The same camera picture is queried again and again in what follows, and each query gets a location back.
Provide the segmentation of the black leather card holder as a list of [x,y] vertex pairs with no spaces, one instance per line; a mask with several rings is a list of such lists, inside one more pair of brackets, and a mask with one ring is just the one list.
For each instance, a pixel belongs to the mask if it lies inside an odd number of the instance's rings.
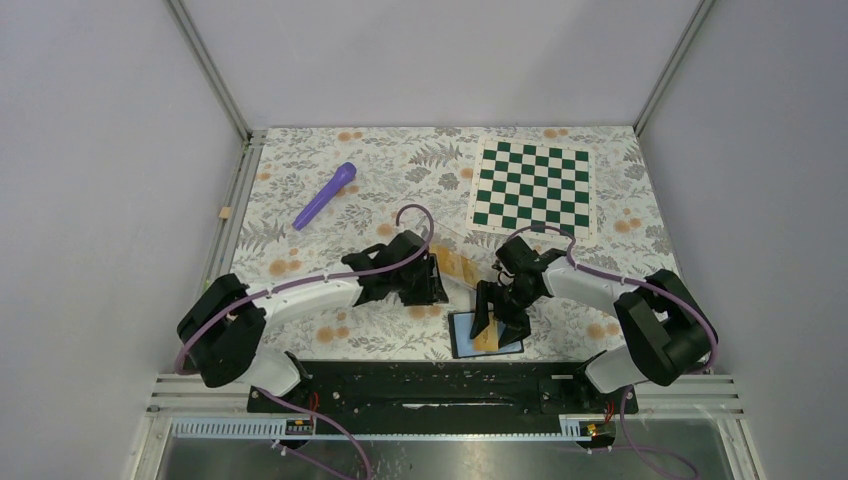
[[472,337],[473,312],[454,312],[448,315],[448,330],[451,356],[455,360],[493,357],[524,352],[522,341],[505,346],[499,345],[504,325],[491,319],[489,325],[477,337]]

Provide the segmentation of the clear plastic card box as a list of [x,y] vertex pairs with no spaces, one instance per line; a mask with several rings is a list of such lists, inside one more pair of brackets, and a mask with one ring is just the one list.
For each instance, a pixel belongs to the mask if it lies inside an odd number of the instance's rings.
[[497,281],[493,253],[467,234],[436,223],[429,252],[436,257],[442,276],[458,284],[474,289],[479,281]]

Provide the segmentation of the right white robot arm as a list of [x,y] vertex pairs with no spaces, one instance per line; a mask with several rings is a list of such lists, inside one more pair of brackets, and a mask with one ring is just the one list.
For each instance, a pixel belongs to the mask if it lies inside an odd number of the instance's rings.
[[500,346],[527,338],[528,308],[542,298],[565,298],[616,317],[624,345],[584,363],[573,386],[575,402],[597,412],[623,387],[651,382],[668,386],[681,375],[708,368],[717,334],[682,280],[660,269],[643,278],[578,262],[570,248],[538,253],[517,234],[497,250],[510,283],[481,280],[469,338],[499,322]]

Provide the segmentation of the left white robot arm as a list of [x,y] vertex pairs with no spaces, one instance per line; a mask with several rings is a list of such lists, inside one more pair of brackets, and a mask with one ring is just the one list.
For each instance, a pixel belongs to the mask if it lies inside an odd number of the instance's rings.
[[342,257],[331,268],[253,288],[230,273],[215,279],[178,323],[177,370],[205,386],[242,383],[264,390],[288,411],[309,401],[307,373],[291,353],[268,347],[264,335],[323,311],[356,307],[394,294],[405,306],[444,303],[438,257],[405,230],[387,244]]

